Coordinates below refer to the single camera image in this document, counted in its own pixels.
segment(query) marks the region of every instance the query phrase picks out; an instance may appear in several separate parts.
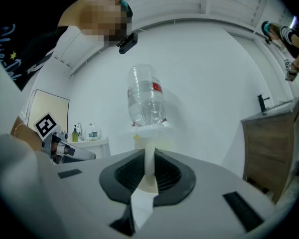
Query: green soap bottle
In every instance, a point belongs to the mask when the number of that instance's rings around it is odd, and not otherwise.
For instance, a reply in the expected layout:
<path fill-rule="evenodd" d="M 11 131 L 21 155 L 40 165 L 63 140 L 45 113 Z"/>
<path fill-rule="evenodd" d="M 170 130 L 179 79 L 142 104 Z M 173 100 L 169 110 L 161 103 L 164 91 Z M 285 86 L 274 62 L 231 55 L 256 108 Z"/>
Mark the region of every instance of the green soap bottle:
<path fill-rule="evenodd" d="M 72 133 L 72 142 L 78 142 L 79 141 L 79 134 L 76 131 L 76 125 L 74 125 L 74 131 Z"/>

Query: person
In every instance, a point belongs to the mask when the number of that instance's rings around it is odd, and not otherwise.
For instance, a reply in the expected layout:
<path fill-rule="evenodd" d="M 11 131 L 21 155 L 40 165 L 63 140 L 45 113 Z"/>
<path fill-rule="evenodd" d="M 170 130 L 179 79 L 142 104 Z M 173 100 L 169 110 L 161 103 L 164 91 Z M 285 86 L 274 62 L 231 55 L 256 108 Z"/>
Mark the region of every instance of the person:
<path fill-rule="evenodd" d="M 127 36 L 132 16 L 125 0 L 1 0 L 0 61 L 22 91 L 68 26 L 116 44 Z M 11 135 L 41 151 L 39 136 L 19 117 Z"/>
<path fill-rule="evenodd" d="M 269 21 L 264 21 L 261 26 L 262 32 L 268 38 L 268 42 L 275 42 L 278 46 L 285 47 L 295 58 L 292 62 L 290 81 L 293 81 L 299 73 L 299 33 L 287 26 L 280 26 Z"/>

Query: striped sleeve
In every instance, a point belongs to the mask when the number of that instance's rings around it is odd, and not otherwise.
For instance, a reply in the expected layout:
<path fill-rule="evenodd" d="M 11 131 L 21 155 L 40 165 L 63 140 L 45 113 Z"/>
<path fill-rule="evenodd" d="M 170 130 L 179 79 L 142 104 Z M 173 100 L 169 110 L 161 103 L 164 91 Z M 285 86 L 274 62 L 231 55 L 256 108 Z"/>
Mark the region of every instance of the striped sleeve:
<path fill-rule="evenodd" d="M 280 35 L 281 35 L 282 39 L 287 41 L 287 43 L 289 43 L 290 45 L 292 45 L 291 37 L 293 34 L 294 34 L 293 31 L 287 26 L 283 26 L 280 29 Z"/>

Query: ceiling light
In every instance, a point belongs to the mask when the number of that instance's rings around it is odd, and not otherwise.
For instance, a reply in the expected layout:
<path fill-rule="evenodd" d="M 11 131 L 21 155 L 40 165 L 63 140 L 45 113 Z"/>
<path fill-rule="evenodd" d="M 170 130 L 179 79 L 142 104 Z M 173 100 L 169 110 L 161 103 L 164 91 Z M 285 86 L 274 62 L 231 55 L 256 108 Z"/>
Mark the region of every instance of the ceiling light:
<path fill-rule="evenodd" d="M 290 24 L 290 28 L 293 28 L 293 27 L 295 26 L 296 23 L 297 23 L 297 17 L 294 16 L 294 19 L 293 19 L 293 21 L 292 21 L 291 24 Z"/>

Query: neck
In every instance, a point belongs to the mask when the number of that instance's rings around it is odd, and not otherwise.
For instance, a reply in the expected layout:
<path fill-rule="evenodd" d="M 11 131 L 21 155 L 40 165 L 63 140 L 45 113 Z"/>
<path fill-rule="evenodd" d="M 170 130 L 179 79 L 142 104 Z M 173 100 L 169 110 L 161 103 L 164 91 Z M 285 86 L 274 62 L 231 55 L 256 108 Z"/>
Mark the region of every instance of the neck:
<path fill-rule="evenodd" d="M 71 4 L 62 14 L 58 27 L 61 26 L 79 26 L 80 15 L 88 0 L 77 0 Z"/>

